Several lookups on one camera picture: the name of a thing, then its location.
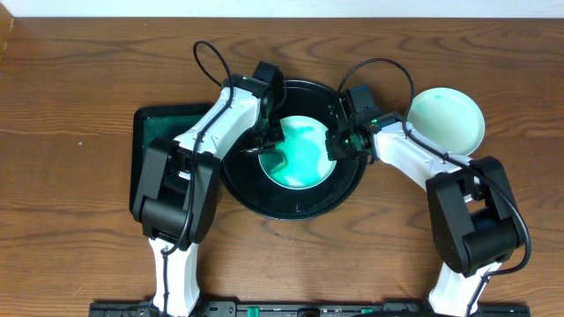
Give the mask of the mint green plate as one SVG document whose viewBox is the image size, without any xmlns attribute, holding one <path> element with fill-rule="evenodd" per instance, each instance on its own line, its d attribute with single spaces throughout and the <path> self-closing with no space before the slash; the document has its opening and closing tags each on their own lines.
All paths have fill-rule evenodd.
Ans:
<svg viewBox="0 0 564 317">
<path fill-rule="evenodd" d="M 448 87 L 435 87 L 413 100 L 407 121 L 436 144 L 458 155 L 470 156 L 482 143 L 486 122 L 478 104 Z"/>
<path fill-rule="evenodd" d="M 337 162 L 328 159 L 326 131 L 328 128 L 316 119 L 302 115 L 280 120 L 285 140 L 275 145 L 272 152 L 258 156 L 266 176 L 283 188 L 303 190 L 325 181 Z M 286 168 L 269 174 L 272 161 L 285 160 Z"/>
</svg>

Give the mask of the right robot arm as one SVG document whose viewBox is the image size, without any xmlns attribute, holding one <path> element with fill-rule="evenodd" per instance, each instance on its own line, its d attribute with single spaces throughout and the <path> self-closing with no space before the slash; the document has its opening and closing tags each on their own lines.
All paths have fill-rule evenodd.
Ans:
<svg viewBox="0 0 564 317">
<path fill-rule="evenodd" d="M 395 167 L 427 194 L 442 268 L 427 300 L 434 313 L 472 316 L 493 276 L 515 273 L 531 257 L 531 236 L 501 162 L 471 158 L 485 119 L 466 94 L 435 87 L 405 115 L 384 114 L 366 85 L 336 97 L 340 120 L 327 134 L 331 160 L 368 154 Z"/>
</svg>

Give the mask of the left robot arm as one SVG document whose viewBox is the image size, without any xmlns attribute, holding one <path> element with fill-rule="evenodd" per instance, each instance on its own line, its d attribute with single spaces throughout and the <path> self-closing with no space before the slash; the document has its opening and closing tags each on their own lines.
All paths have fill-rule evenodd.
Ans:
<svg viewBox="0 0 564 317">
<path fill-rule="evenodd" d="M 245 153 L 268 151 L 283 141 L 271 119 L 286 100 L 284 75 L 230 75 L 219 98 L 192 127 L 174 138 L 155 137 L 146 147 L 131 214 L 155 256 L 159 316 L 187 316 L 200 296 L 197 250 L 218 202 L 220 168 L 235 144 Z"/>
</svg>

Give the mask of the green sponge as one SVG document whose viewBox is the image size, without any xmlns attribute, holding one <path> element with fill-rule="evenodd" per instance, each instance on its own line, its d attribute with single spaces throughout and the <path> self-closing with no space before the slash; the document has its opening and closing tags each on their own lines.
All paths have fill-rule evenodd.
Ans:
<svg viewBox="0 0 564 317">
<path fill-rule="evenodd" d="M 285 160 L 278 160 L 278 161 L 272 161 L 269 171 L 269 174 L 276 174 L 279 173 L 281 171 L 283 171 L 287 166 L 287 162 Z"/>
</svg>

